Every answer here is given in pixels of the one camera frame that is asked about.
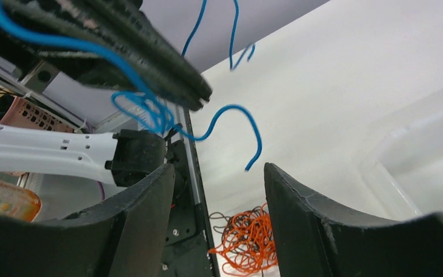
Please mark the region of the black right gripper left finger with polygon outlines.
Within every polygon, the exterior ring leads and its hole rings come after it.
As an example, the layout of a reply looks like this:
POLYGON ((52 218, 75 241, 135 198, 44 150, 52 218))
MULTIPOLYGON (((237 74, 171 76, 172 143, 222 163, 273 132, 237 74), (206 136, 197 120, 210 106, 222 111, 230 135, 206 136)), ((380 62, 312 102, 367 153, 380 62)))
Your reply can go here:
POLYGON ((63 219, 0 216, 0 276, 158 276, 174 183, 164 164, 63 219))

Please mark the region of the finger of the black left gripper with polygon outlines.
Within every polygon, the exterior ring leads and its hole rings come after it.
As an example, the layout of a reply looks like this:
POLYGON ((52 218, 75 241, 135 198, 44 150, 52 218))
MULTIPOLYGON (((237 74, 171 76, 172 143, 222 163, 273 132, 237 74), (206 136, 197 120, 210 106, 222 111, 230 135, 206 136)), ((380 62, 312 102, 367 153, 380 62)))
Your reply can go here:
POLYGON ((152 92, 173 103, 204 103, 212 88, 153 27, 133 1, 81 1, 104 44, 131 65, 152 92))

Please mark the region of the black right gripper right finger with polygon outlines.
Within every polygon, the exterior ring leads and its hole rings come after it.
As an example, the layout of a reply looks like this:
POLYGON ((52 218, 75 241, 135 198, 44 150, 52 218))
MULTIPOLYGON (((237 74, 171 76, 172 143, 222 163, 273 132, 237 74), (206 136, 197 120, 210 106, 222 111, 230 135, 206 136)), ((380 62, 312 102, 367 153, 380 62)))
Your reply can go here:
POLYGON ((264 166, 281 276, 443 276, 443 212, 395 221, 357 211, 264 166))

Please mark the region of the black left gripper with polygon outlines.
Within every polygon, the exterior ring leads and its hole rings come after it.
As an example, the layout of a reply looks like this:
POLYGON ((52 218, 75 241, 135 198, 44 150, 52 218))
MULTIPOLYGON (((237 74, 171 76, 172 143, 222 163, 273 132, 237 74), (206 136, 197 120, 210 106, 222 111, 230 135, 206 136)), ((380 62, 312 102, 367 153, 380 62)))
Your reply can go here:
POLYGON ((146 83, 163 99, 192 111, 201 109, 207 99, 205 79, 155 30, 141 4, 0 1, 0 27, 29 42, 24 43, 28 52, 82 85, 118 90, 130 90, 134 85, 144 92, 146 83), (7 16, 3 5, 25 28, 7 16))

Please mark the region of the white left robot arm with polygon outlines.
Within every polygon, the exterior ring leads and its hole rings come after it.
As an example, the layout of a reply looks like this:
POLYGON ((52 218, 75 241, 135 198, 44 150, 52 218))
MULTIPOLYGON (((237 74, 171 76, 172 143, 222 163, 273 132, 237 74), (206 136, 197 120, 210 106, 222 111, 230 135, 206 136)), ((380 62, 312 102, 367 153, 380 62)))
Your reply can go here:
MULTIPOLYGON (((212 88, 141 11, 141 1, 0 1, 0 56, 44 61, 80 84, 152 94, 191 111, 212 88)), ((0 170, 115 182, 119 135, 0 126, 0 170)))

